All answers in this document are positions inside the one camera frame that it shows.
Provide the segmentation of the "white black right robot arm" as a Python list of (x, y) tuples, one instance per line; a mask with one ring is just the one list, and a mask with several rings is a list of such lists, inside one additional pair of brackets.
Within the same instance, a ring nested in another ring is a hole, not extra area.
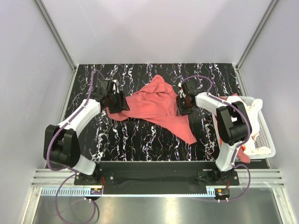
[(235, 169), (235, 160), (242, 145), (250, 137), (252, 127), (241, 101), (230, 103), (207, 91), (200, 91), (195, 83), (184, 80), (178, 85), (177, 115), (189, 115), (194, 107), (203, 108), (216, 117), (216, 128), (222, 144), (215, 167), (200, 180), (223, 185)]

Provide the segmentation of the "salmon pink t shirt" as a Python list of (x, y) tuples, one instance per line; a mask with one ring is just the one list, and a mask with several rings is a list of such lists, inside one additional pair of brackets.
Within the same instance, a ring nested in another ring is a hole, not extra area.
[(107, 113), (116, 121), (128, 118), (146, 120), (169, 130), (187, 144), (193, 144), (197, 140), (191, 131), (188, 116), (177, 116), (176, 97), (173, 87), (162, 76), (155, 75), (149, 84), (126, 97), (129, 111), (111, 113), (107, 109)]

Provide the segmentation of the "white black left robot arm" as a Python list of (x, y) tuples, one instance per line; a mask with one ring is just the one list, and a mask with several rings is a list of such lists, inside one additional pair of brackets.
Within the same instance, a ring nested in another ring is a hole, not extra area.
[(87, 99), (64, 121), (49, 125), (45, 130), (44, 159), (49, 169), (52, 163), (84, 175), (85, 180), (97, 184), (101, 179), (100, 167), (81, 153), (78, 138), (84, 128), (104, 109), (111, 114), (129, 111), (125, 95), (118, 87), (117, 80), (104, 80), (90, 88)]

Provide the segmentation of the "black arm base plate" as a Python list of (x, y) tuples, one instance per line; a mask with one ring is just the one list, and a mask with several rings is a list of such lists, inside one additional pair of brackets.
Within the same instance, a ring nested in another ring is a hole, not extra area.
[(104, 161), (96, 172), (97, 179), (79, 175), (74, 184), (103, 184), (105, 196), (199, 195), (240, 184), (236, 170), (221, 174), (213, 161)]

